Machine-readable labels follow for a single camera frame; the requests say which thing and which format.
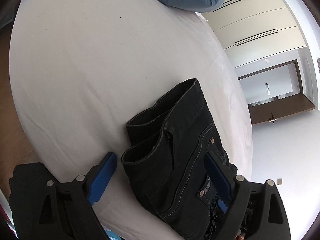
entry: white bed sheet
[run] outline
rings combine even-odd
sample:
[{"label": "white bed sheet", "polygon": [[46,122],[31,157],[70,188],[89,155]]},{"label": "white bed sheet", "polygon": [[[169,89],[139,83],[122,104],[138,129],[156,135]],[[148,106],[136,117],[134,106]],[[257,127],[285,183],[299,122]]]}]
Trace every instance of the white bed sheet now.
[{"label": "white bed sheet", "polygon": [[[22,0],[10,44],[15,106],[61,182],[129,148],[126,122],[197,78],[239,174],[251,178],[252,128],[240,84],[209,25],[157,0]],[[181,239],[135,199],[120,162],[93,206],[127,240]]]}]

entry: mattress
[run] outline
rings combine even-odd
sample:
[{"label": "mattress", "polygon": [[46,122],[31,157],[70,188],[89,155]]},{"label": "mattress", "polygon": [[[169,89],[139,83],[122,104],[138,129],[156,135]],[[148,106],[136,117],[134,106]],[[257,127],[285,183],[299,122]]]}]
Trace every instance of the mattress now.
[{"label": "mattress", "polygon": [[[125,124],[197,78],[230,162],[251,178],[252,127],[231,64],[209,25],[157,0],[22,0],[10,80],[23,129],[60,181],[130,147]],[[181,239],[135,199],[123,166],[94,204],[127,240]]]}]

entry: blue gripper pad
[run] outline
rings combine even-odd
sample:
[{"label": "blue gripper pad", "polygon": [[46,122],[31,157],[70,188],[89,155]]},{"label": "blue gripper pad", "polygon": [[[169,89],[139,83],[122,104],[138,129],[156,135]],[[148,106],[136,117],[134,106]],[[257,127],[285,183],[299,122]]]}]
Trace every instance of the blue gripper pad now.
[{"label": "blue gripper pad", "polygon": [[108,152],[102,161],[87,173],[88,201],[99,201],[117,167],[117,156]]},{"label": "blue gripper pad", "polygon": [[217,190],[219,198],[228,207],[233,200],[232,190],[235,187],[233,173],[228,170],[227,166],[220,163],[213,152],[204,155],[204,167]]}]

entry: white stitching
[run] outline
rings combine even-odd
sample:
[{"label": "white stitching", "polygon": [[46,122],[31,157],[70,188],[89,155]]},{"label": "white stitching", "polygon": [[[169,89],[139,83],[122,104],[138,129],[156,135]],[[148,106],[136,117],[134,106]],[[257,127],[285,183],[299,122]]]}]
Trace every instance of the white stitching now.
[{"label": "white stitching", "polygon": [[200,155],[200,153],[201,153],[202,145],[203,145],[203,143],[202,143],[203,138],[204,138],[205,135],[211,130],[212,126],[213,126],[213,124],[210,126],[210,128],[207,130],[207,132],[206,132],[206,133],[202,136],[202,138],[201,138],[201,147],[200,147],[198,156],[196,157],[196,159],[194,160],[194,162],[193,162],[193,164],[192,164],[192,166],[191,166],[191,169],[190,169],[190,172],[189,172],[189,176],[188,176],[187,182],[185,183],[185,185],[184,185],[184,187],[183,187],[183,189],[182,189],[182,191],[181,191],[181,195],[180,195],[179,202],[178,202],[178,205],[177,205],[176,209],[175,209],[174,211],[172,211],[169,215],[166,215],[166,216],[163,217],[163,218],[166,218],[166,217],[168,217],[168,216],[171,216],[171,215],[177,210],[177,208],[178,208],[178,206],[179,206],[179,204],[180,204],[180,200],[181,200],[181,197],[182,197],[182,193],[183,193],[183,191],[184,191],[184,189],[185,189],[185,187],[186,187],[186,185],[188,184],[188,181],[189,181],[189,179],[190,179],[190,175],[191,175],[191,171],[192,171],[193,165],[195,164],[197,158],[199,157],[199,155]]}]

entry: door frame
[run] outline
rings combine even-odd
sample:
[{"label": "door frame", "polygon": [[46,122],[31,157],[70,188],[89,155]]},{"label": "door frame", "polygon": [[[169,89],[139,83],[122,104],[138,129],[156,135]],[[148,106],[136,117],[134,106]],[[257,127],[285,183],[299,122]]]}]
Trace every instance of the door frame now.
[{"label": "door frame", "polygon": [[301,74],[300,74],[300,69],[299,69],[299,65],[298,65],[298,60],[297,59],[291,60],[291,61],[288,61],[288,62],[284,62],[284,63],[278,64],[278,65],[275,65],[275,66],[272,66],[272,67],[268,67],[268,68],[265,68],[265,69],[262,69],[262,70],[259,70],[259,71],[256,71],[256,72],[241,76],[241,77],[238,77],[238,80],[241,80],[241,79],[244,79],[244,78],[247,78],[247,77],[251,77],[251,76],[254,76],[256,74],[260,74],[260,73],[266,72],[268,70],[279,68],[279,67],[282,67],[282,66],[285,66],[285,65],[289,65],[289,64],[292,64],[292,63],[294,63],[294,66],[296,68],[300,93],[303,93],[302,79],[301,79]]}]

